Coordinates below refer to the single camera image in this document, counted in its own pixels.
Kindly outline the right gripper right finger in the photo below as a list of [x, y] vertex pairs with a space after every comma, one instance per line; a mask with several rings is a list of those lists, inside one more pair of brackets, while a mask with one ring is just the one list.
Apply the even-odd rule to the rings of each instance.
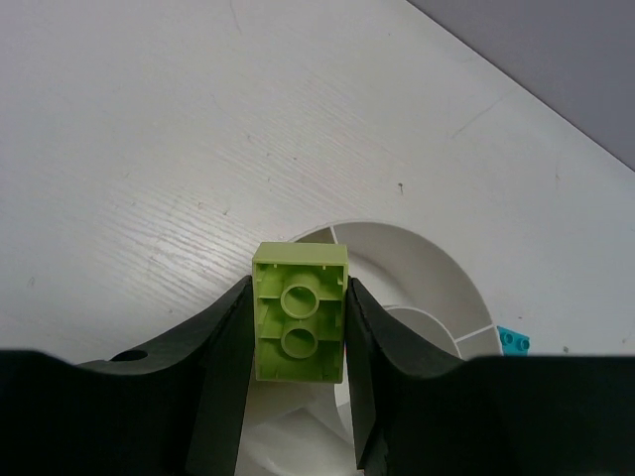
[[464, 361], [346, 293], [354, 448], [367, 475], [630, 475], [630, 357]]

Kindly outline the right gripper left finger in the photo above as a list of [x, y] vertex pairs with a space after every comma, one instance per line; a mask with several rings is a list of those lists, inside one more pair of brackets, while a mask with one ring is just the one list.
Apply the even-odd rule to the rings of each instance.
[[5, 475], [230, 475], [254, 356], [252, 281], [108, 360], [1, 353]]

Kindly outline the lime green lego brick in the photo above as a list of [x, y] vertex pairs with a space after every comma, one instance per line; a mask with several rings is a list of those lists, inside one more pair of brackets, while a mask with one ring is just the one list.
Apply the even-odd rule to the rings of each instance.
[[252, 259], [252, 286], [255, 378], [341, 383], [347, 248], [263, 242]]

